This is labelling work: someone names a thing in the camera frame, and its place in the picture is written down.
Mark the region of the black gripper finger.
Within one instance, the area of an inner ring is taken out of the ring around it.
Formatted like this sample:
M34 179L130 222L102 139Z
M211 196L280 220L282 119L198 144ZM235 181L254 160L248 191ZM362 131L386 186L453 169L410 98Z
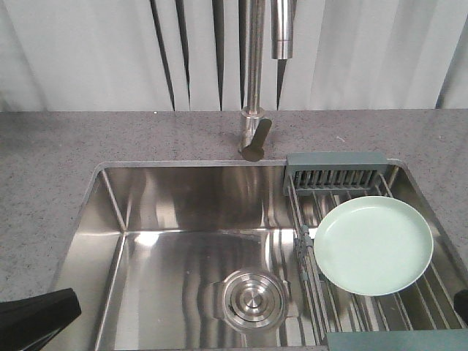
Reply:
M468 289L458 291L453 297L453 308L457 315L468 324Z
M1 349L41 350L81 315L71 288L1 303Z

